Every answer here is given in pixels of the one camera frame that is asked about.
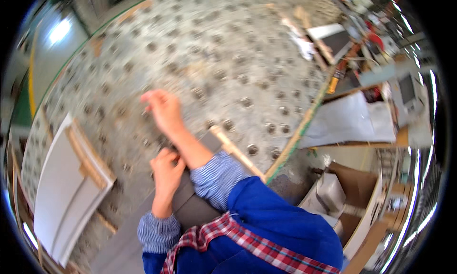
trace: blue jacket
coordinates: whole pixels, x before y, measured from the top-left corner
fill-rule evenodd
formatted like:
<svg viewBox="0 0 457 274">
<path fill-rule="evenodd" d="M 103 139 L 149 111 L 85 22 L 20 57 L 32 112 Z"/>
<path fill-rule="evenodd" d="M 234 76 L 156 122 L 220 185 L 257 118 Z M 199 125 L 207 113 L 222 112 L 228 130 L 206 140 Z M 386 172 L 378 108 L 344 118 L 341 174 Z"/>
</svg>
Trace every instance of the blue jacket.
<svg viewBox="0 0 457 274">
<path fill-rule="evenodd" d="M 341 269 L 343 250 L 331 226 L 320 216 L 289 205 L 258 177 L 248 177 L 243 167 L 225 152 L 191 171 L 196 193 L 221 211 L 230 210 L 237 222 L 253 233 L 311 259 Z M 150 213 L 139 225 L 144 271 L 159 273 L 166 252 L 177 243 L 179 223 L 174 216 L 160 220 Z M 198 252 L 182 248 L 175 270 L 183 273 L 283 273 L 255 257 L 230 238 L 221 236 Z"/>
</svg>

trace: striped shirt cuff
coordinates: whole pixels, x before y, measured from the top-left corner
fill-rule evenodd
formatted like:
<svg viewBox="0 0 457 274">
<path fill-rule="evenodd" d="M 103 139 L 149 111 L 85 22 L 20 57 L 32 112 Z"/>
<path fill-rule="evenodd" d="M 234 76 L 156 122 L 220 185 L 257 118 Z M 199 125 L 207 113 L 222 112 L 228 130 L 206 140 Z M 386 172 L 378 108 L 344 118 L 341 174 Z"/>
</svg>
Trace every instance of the striped shirt cuff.
<svg viewBox="0 0 457 274">
<path fill-rule="evenodd" d="M 220 211 L 227 211 L 227 200 L 236 183 L 250 176 L 241 163 L 225 151 L 215 154 L 204 166 L 191 170 L 195 193 Z"/>
<path fill-rule="evenodd" d="M 165 254 L 180 237 L 181 226 L 174 215 L 161 219 L 146 213 L 138 225 L 138 239 L 143 252 Z"/>
</svg>

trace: hand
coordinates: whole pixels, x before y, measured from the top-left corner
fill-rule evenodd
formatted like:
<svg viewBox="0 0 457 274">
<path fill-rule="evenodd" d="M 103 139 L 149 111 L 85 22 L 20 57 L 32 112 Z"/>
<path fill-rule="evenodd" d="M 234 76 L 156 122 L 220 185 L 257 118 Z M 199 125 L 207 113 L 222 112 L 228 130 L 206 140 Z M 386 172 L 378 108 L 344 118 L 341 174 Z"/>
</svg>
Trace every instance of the hand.
<svg viewBox="0 0 457 274">
<path fill-rule="evenodd" d="M 174 165 L 178 154 L 168 148 L 162 149 L 156 158 L 149 163 L 154 171 L 155 196 L 152 203 L 152 214 L 158 218 L 169 217 L 172 213 L 171 202 L 179 187 L 181 176 L 186 165 L 182 158 Z"/>
<path fill-rule="evenodd" d="M 149 103 L 145 111 L 152 111 L 158 128 L 169 139 L 173 140 L 175 134 L 185 130 L 184 122 L 181 118 L 181 104 L 174 94 L 162 89 L 156 89 L 144 93 L 140 101 Z"/>
</svg>

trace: red plaid fabric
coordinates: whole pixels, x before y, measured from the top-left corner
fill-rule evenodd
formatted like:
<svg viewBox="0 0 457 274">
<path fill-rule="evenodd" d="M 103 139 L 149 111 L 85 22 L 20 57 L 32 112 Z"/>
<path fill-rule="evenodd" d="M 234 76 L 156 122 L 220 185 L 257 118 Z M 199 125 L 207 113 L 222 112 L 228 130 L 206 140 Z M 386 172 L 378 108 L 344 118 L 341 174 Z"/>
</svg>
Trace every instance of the red plaid fabric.
<svg viewBox="0 0 457 274">
<path fill-rule="evenodd" d="M 236 244 L 248 250 L 260 259 L 283 271 L 293 274 L 339 274 L 340 271 L 332 266 L 295 253 L 292 250 L 281 247 L 268 239 L 255 235 L 250 230 L 239 225 L 232 219 L 230 212 L 204 224 L 193 226 L 180 238 L 174 248 L 170 249 L 165 259 L 161 274 L 174 273 L 174 260 L 180 248 L 192 247 L 199 252 L 206 251 L 210 241 L 225 235 L 230 237 Z"/>
</svg>

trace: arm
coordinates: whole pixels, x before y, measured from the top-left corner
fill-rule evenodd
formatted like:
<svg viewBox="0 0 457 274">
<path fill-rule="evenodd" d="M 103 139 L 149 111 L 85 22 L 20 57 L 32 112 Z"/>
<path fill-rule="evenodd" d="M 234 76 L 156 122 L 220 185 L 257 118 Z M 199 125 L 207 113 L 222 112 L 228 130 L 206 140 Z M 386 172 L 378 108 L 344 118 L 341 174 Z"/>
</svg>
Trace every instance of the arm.
<svg viewBox="0 0 457 274">
<path fill-rule="evenodd" d="M 171 201 L 186 165 L 182 158 L 174 165 L 176 159 L 178 154 L 164 148 L 150 161 L 154 170 L 155 196 L 151 212 L 146 213 L 138 225 L 146 274 L 160 272 L 166 253 L 180 237 L 180 224 L 172 214 Z"/>
<path fill-rule="evenodd" d="M 213 156 L 184 126 L 178 98 L 163 90 L 149 91 L 141 96 L 149 102 L 159 129 L 179 150 L 191 170 L 191 180 L 198 196 L 208 199 L 218 210 L 227 210 L 227 199 L 237 182 L 249 175 L 241 164 L 225 152 Z"/>
</svg>

